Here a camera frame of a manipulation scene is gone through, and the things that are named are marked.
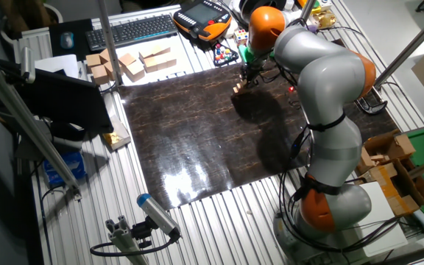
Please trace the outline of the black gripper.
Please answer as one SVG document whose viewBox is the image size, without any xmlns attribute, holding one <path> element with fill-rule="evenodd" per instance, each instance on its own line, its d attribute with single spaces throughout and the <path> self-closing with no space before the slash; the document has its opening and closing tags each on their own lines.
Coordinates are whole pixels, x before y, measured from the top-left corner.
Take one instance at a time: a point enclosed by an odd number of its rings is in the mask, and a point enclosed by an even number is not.
<svg viewBox="0 0 424 265">
<path fill-rule="evenodd" d="M 249 63 L 243 63 L 240 68 L 241 87 L 247 86 L 247 79 L 250 79 L 250 87 L 253 88 L 259 84 L 257 80 L 264 66 L 263 60 L 256 60 Z"/>
</svg>

